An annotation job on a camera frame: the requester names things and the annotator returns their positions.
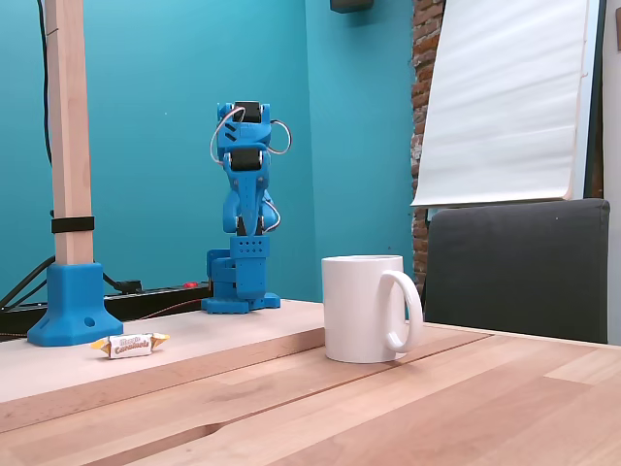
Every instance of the wooden tabletop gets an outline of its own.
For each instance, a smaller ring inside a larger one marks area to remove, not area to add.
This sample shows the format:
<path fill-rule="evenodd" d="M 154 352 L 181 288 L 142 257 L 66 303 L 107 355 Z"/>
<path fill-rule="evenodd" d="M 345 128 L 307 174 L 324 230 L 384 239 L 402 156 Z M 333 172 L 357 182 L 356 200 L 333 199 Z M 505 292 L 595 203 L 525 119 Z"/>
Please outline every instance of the wooden tabletop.
<path fill-rule="evenodd" d="M 618 465 L 621 350 L 430 325 L 398 362 L 311 349 L 0 434 L 3 466 L 130 463 Z"/>
<path fill-rule="evenodd" d="M 282 300 L 247 316 L 197 311 L 126 322 L 125 332 L 171 340 L 148 357 L 116 360 L 90 345 L 0 344 L 0 432 L 320 347 L 323 309 Z"/>

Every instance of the brick wall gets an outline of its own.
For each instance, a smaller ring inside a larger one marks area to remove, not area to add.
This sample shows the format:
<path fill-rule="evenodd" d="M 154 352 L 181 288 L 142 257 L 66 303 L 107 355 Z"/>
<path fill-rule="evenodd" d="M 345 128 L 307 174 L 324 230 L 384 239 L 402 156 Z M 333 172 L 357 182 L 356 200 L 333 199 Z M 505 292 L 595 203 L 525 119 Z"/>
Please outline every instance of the brick wall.
<path fill-rule="evenodd" d="M 411 140 L 411 175 L 414 194 L 418 187 L 418 165 L 422 152 L 423 135 L 429 89 L 434 74 L 436 50 L 440 39 L 444 0 L 413 0 L 414 2 L 414 45 L 413 65 L 416 83 L 411 90 L 411 103 L 414 108 L 414 134 Z M 425 209 L 416 209 L 412 224 L 414 239 L 414 275 L 420 292 L 427 272 L 427 226 Z"/>

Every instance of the candy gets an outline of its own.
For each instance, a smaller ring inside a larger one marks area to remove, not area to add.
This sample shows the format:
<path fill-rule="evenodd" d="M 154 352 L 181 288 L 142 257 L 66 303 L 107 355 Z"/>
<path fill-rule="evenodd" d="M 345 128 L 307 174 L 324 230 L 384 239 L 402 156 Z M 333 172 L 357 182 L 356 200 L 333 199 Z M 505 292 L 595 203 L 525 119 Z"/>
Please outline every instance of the candy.
<path fill-rule="evenodd" d="M 153 349 L 171 338 L 161 333 L 144 333 L 141 335 L 117 335 L 102 338 L 90 345 L 91 348 L 105 352 L 110 359 L 121 357 L 146 356 Z"/>

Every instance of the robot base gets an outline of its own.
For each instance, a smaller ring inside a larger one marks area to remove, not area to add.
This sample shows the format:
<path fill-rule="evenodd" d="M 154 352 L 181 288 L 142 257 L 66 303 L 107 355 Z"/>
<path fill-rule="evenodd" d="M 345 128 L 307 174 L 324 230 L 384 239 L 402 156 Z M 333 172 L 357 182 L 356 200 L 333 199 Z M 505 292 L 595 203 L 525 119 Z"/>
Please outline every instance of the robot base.
<path fill-rule="evenodd" d="M 123 333 L 123 324 L 104 307 L 101 264 L 48 267 L 48 311 L 28 341 L 42 347 L 69 347 Z"/>
<path fill-rule="evenodd" d="M 206 298 L 201 302 L 207 314 L 248 314 L 258 309 L 276 309 L 280 307 L 280 298 L 274 293 L 265 293 L 261 299 L 245 301 L 243 299 Z"/>

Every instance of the cable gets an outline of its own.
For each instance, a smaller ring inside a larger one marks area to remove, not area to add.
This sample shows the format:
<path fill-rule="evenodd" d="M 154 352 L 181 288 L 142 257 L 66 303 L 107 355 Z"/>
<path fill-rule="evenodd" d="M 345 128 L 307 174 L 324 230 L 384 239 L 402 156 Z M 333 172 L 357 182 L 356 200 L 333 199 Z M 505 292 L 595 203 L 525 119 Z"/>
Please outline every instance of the cable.
<path fill-rule="evenodd" d="M 43 48 L 43 131 L 46 135 L 46 150 L 51 165 L 51 145 L 49 144 L 49 108 L 48 108 L 48 39 L 46 37 L 46 20 L 41 0 L 39 5 L 39 27 L 41 29 L 41 46 Z"/>
<path fill-rule="evenodd" d="M 0 337 L 26 338 L 27 335 L 25 333 L 0 333 Z"/>
<path fill-rule="evenodd" d="M 44 270 L 46 270 L 51 264 L 56 260 L 56 256 L 53 255 L 44 260 L 41 264 L 33 269 L 21 282 L 17 284 L 15 288 L 13 288 L 9 293 L 0 300 L 0 312 L 8 311 L 5 306 L 11 302 L 13 298 L 15 298 L 20 291 L 28 286 L 30 282 L 35 280 L 39 274 L 41 274 Z"/>
<path fill-rule="evenodd" d="M 276 214 L 276 217 L 277 217 L 276 223 L 265 230 L 265 233 L 269 233 L 272 230 L 276 230 L 278 226 L 280 225 L 280 213 L 278 212 L 278 209 L 276 208 L 276 206 L 272 204 L 270 201 L 265 201 L 265 203 L 268 206 L 270 206 L 270 209 L 274 211 L 274 214 Z"/>
<path fill-rule="evenodd" d="M 278 126 L 284 128 L 284 130 L 287 132 L 287 147 L 285 150 L 276 150 L 276 149 L 272 149 L 272 148 L 268 148 L 268 150 L 271 153 L 275 153 L 276 155 L 283 155 L 285 153 L 289 152 L 289 149 L 291 149 L 291 143 L 293 142 L 292 138 L 291 138 L 291 130 L 289 129 L 289 127 L 284 124 L 284 122 L 280 121 L 279 119 L 273 119 L 272 121 L 270 121 L 270 124 L 277 124 Z"/>
<path fill-rule="evenodd" d="M 108 275 L 104 272 L 104 282 L 106 282 L 107 284 L 109 284 L 112 288 L 114 288 L 116 291 L 120 291 L 118 282 L 115 282 L 113 279 L 111 279 L 110 277 L 108 277 Z"/>
<path fill-rule="evenodd" d="M 144 316 L 144 317 L 140 317 L 138 320 L 145 320 L 146 318 L 151 318 L 151 317 L 155 317 L 158 316 L 160 314 L 164 314 L 168 311 L 171 311 L 172 309 L 177 309 L 177 308 L 182 308 L 183 306 L 187 306 L 188 304 L 196 304 L 196 303 L 200 303 L 202 301 L 202 299 L 193 299 L 192 301 L 185 301 L 184 303 L 178 303 L 175 306 L 170 306 L 168 308 L 164 308 L 160 311 L 157 311 L 153 314 L 149 314 L 148 316 Z"/>
<path fill-rule="evenodd" d="M 24 294 L 22 297 L 20 297 L 17 301 L 15 301 L 12 305 L 7 306 L 5 308 L 5 312 L 11 311 L 11 310 L 15 309 L 17 306 L 19 306 L 21 303 L 23 303 L 26 299 L 28 299 L 30 296 L 35 294 L 41 288 L 43 288 L 47 283 L 48 283 L 48 279 L 43 280 L 41 283 L 39 283 L 37 286 L 32 288 L 30 291 L 28 291 L 26 294 Z"/>
<path fill-rule="evenodd" d="M 210 141 L 210 155 L 212 156 L 212 160 L 220 166 L 223 165 L 223 162 L 221 162 L 220 160 L 218 160 L 216 157 L 213 156 L 213 142 L 215 141 L 217 134 L 222 129 L 222 126 L 226 124 L 226 122 L 229 120 L 230 117 L 232 117 L 234 114 L 237 114 L 239 112 L 242 112 L 242 117 L 240 118 L 240 120 L 243 120 L 244 115 L 245 115 L 245 107 L 235 107 L 231 112 L 229 112 L 228 114 L 224 116 L 224 118 L 220 121 L 220 123 L 215 128 L 215 131 L 213 132 L 212 140 Z"/>

